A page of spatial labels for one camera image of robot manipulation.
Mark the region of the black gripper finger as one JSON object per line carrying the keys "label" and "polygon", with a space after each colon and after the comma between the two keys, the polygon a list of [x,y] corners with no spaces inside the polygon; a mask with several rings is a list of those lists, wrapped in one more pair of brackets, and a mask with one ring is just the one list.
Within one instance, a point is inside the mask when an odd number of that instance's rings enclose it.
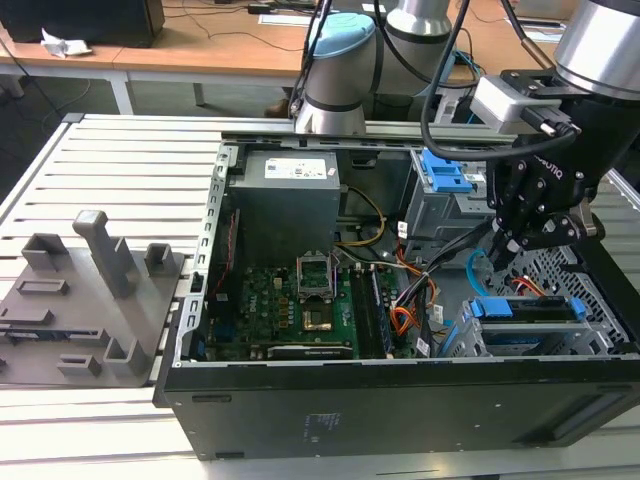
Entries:
{"label": "black gripper finger", "polygon": [[506,269],[520,249],[518,236],[523,227],[522,206],[528,165],[525,160],[499,161],[490,169],[488,202],[495,210],[494,236],[489,259],[495,271]]}
{"label": "black gripper finger", "polygon": [[534,216],[519,233],[507,242],[507,251],[540,250],[572,245],[587,239],[602,240],[606,235],[600,219],[589,214],[584,222],[577,214],[556,212],[550,215]]}

